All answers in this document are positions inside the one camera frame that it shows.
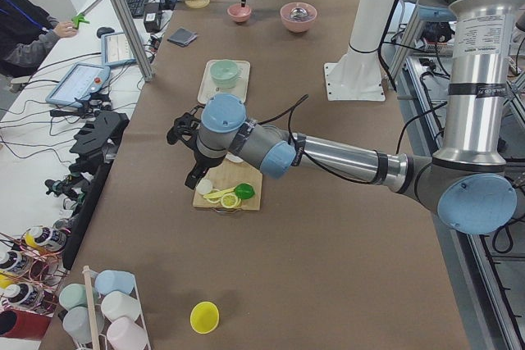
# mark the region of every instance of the wooden cutting board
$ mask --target wooden cutting board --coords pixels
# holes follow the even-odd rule
[[[219,167],[211,168],[204,179],[211,180],[213,188],[219,190],[234,188],[242,183],[251,184],[255,190],[255,195],[248,200],[243,200],[238,209],[258,211],[261,208],[263,174],[246,161],[234,163],[225,159]],[[222,208],[220,203],[211,204],[197,192],[194,194],[193,206],[196,208]]]

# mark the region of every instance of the mint green bowl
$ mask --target mint green bowl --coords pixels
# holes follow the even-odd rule
[[[210,75],[219,89],[232,89],[239,79],[240,68],[234,61],[223,59],[212,64]]]

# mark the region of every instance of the green lime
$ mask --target green lime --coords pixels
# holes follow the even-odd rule
[[[251,184],[238,184],[235,186],[234,193],[241,200],[248,200],[255,195],[255,190]]]

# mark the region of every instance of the pink bowl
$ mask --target pink bowl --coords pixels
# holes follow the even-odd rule
[[[290,13],[296,7],[301,7],[308,13],[307,20],[292,20]],[[313,22],[317,18],[317,10],[314,6],[308,3],[292,2],[287,3],[281,7],[281,21],[282,24],[290,31],[294,33],[306,32],[313,25]]]
[[[240,3],[236,3],[228,7],[228,15],[234,22],[239,24],[249,20],[252,15],[252,9],[248,5],[242,7]]]

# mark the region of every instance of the tablet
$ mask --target tablet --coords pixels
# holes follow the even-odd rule
[[[103,34],[100,42],[104,66],[117,67],[135,63],[135,57],[124,32]]]
[[[108,66],[75,63],[58,85],[46,97],[46,102],[63,107],[82,107],[80,100],[89,99],[107,82],[111,70]]]

